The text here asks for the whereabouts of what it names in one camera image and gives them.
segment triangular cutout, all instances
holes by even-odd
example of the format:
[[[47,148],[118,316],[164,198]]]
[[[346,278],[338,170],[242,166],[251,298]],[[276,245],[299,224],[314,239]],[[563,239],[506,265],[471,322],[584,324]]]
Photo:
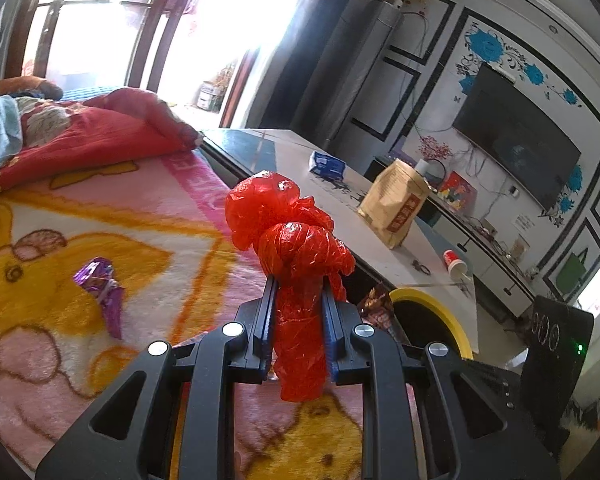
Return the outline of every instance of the triangular cutout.
[[[489,407],[464,377],[455,374],[451,380],[460,401],[467,433],[471,438],[480,438],[504,430],[504,421]]]
[[[125,440],[145,379],[146,373],[133,373],[93,417],[91,429],[116,440]]]

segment blue tissue package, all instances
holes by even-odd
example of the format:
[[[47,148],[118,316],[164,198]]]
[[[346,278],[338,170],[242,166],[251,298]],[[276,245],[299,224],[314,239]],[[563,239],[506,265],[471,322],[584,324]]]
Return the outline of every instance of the blue tissue package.
[[[342,180],[346,163],[325,153],[313,152],[309,157],[309,171],[329,180]]]

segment purple wrapper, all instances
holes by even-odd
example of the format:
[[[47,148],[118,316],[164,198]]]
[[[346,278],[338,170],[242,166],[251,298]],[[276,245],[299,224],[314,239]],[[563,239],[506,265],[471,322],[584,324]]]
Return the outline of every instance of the purple wrapper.
[[[113,279],[113,272],[111,261],[98,256],[74,274],[74,282],[100,305],[107,332],[116,339],[122,339],[120,314],[125,289]]]

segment yellow ring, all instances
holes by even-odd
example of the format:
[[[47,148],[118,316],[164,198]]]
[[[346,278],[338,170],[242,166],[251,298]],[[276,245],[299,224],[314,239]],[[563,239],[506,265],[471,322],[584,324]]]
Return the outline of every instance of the yellow ring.
[[[417,288],[411,288],[408,286],[392,290],[389,293],[389,298],[391,298],[392,303],[395,303],[396,301],[415,301],[416,303],[427,307],[442,320],[449,332],[451,332],[451,335],[454,337],[456,344],[458,345],[460,357],[465,359],[474,358],[474,354],[471,350],[471,344],[469,343],[469,338],[464,333],[464,329],[456,319],[456,316],[454,316],[446,306],[436,300],[436,298],[422,292],[421,290],[418,290]]]

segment red quilt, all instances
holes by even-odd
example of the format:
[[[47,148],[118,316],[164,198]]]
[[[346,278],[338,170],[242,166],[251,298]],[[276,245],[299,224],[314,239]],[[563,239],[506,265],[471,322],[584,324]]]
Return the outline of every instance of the red quilt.
[[[0,192],[66,171],[192,150],[202,142],[156,94],[138,88],[81,103],[17,102],[24,146],[0,168]]]

